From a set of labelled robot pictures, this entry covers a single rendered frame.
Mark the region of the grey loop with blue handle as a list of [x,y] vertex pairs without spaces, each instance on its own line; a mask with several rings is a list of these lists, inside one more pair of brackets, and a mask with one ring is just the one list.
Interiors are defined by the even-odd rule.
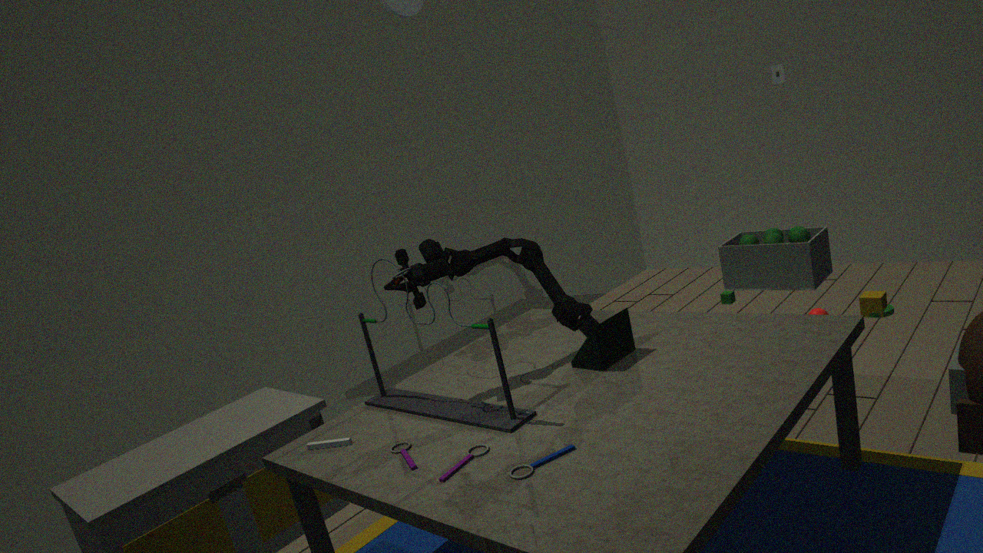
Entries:
[[[538,466],[541,466],[541,465],[543,465],[543,463],[546,463],[546,462],[554,461],[554,459],[556,459],[558,456],[561,456],[563,454],[567,454],[572,449],[575,449],[574,445],[569,445],[569,447],[564,447],[563,449],[558,449],[556,452],[554,452],[554,454],[547,455],[543,459],[539,459],[536,462],[530,463],[530,465],[519,465],[519,466],[516,466],[516,468],[513,468],[512,470],[510,470],[509,475],[513,479],[527,478],[527,477],[529,477],[534,472],[534,469],[538,468]],[[531,471],[529,472],[529,475],[513,476],[512,475],[513,471],[516,470],[516,469],[518,469],[518,468],[530,468]]]

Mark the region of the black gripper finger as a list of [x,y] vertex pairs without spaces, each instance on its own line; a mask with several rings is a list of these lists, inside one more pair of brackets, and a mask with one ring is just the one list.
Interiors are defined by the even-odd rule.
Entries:
[[[408,287],[408,293],[410,293],[411,288],[409,286],[408,281],[406,281],[406,283],[407,283],[407,287]],[[401,291],[406,291],[407,292],[407,290],[406,290],[406,283],[404,281],[404,283],[396,284],[396,286],[386,287],[386,288],[384,288],[384,290],[401,290]]]
[[[401,272],[403,271],[402,267],[400,267],[400,270],[401,270]],[[389,281],[389,283],[387,283],[386,286],[384,286],[383,288],[386,288],[386,287],[389,287],[389,286],[394,286],[394,284],[396,284],[396,279]]]

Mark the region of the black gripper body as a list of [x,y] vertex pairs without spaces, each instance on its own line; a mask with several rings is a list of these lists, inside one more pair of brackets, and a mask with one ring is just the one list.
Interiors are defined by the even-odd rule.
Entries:
[[[396,250],[396,261],[398,265],[402,266],[403,270],[406,270],[407,267],[409,267],[408,265],[409,257],[406,254],[405,249]],[[425,263],[425,265],[429,266],[429,268],[427,269],[427,274],[428,275],[431,274],[432,276],[431,281],[435,280],[435,274],[433,274],[433,269],[431,264]],[[419,310],[424,307],[424,305],[427,303],[427,300],[425,300],[425,297],[424,295],[422,295],[422,293],[419,293],[419,290],[417,288],[417,281],[414,281],[413,279],[413,272],[410,270],[410,272],[408,272],[405,277],[407,277],[409,286],[411,288],[410,293],[414,294],[413,303],[415,305],[415,310]]]

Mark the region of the purple handle with dark loop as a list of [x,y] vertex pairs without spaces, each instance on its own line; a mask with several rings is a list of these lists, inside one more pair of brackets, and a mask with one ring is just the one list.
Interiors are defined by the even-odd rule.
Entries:
[[[408,448],[411,447],[411,443],[408,443],[408,442],[403,442],[403,443],[409,444],[409,447],[406,447],[406,449],[408,449]],[[408,452],[406,451],[406,449],[398,449],[398,451],[394,451],[394,449],[393,449],[394,447],[396,447],[397,445],[403,444],[403,443],[402,442],[396,443],[395,445],[393,445],[391,447],[390,451],[393,452],[393,454],[398,454],[398,452],[401,452],[402,456],[404,456],[404,459],[406,459],[406,462],[408,463],[409,468],[411,470],[417,469],[417,466],[415,466],[415,463],[413,462],[413,459],[408,454]]]
[[[474,448],[477,448],[477,447],[487,447],[487,449],[484,452],[482,452],[481,454],[476,454],[476,455],[469,454],[469,452],[471,451],[471,449],[474,449]],[[454,465],[453,468],[447,470],[447,472],[445,473],[445,475],[443,475],[442,477],[440,477],[439,481],[440,482],[447,481],[447,478],[452,477],[452,475],[454,475],[454,473],[456,473],[458,469],[462,468],[462,466],[465,465],[465,463],[471,461],[471,459],[473,458],[473,456],[481,456],[481,455],[487,454],[488,450],[489,450],[489,447],[487,445],[484,445],[484,444],[474,445],[474,447],[471,447],[470,449],[468,449],[467,456],[465,456],[462,459],[462,461],[456,463],[456,465]]]

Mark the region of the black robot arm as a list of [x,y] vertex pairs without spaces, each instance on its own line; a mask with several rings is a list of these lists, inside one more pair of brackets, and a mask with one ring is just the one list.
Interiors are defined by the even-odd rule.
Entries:
[[[522,247],[520,254],[514,254],[510,248]],[[586,303],[578,303],[571,296],[568,296],[559,286],[554,278],[554,274],[545,266],[543,251],[538,247],[538,243],[530,240],[502,238],[500,241],[491,243],[477,250],[453,250],[440,247],[439,242],[428,239],[420,243],[419,250],[425,262],[430,263],[435,274],[435,280],[440,277],[449,276],[453,280],[454,276],[462,277],[471,272],[473,267],[480,263],[487,262],[496,257],[506,256],[514,263],[520,263],[525,269],[530,270],[543,286],[545,292],[554,302],[552,314],[562,326],[571,330],[580,330],[586,337],[590,335],[592,329],[599,325],[599,322],[592,317],[592,306]],[[452,262],[448,262],[452,256]],[[427,274],[428,265],[416,263],[410,266],[413,272],[413,279],[417,281],[417,286],[428,286],[432,276]],[[581,316],[580,319],[578,317]]]

